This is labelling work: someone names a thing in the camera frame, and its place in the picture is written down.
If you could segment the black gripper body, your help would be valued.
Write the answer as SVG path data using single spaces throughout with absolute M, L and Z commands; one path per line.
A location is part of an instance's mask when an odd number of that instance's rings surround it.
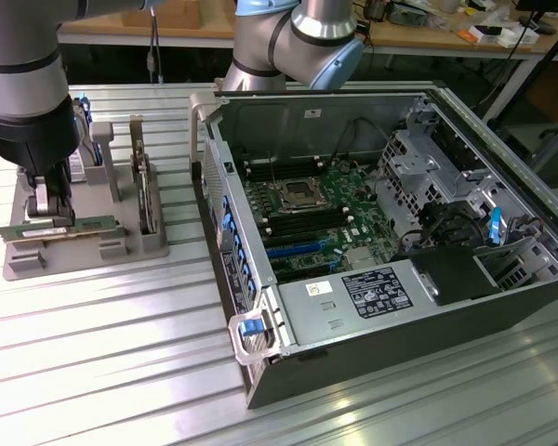
M 0 117 L 0 156 L 32 176 L 44 176 L 79 145 L 73 100 L 67 96 L 53 111 L 29 118 Z

